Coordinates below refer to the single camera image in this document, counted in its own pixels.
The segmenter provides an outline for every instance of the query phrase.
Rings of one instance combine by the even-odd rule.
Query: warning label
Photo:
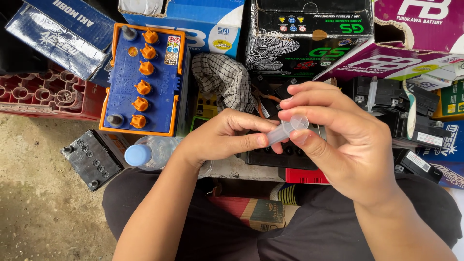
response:
[[[177,65],[177,59],[179,58],[179,36],[169,36],[168,44],[166,44],[166,55],[164,56],[164,64]]]

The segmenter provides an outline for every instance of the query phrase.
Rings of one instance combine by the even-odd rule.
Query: black cardboard box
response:
[[[252,0],[245,65],[313,78],[373,36],[369,0]]]

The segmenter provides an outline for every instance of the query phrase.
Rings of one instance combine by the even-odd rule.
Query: plastic water bottle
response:
[[[142,170],[159,170],[166,166],[169,157],[179,145],[175,137],[145,136],[127,148],[126,162]]]

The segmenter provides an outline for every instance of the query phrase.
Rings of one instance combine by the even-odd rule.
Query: concrete floor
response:
[[[1,260],[111,260],[104,190],[89,192],[59,152],[91,128],[0,113]]]

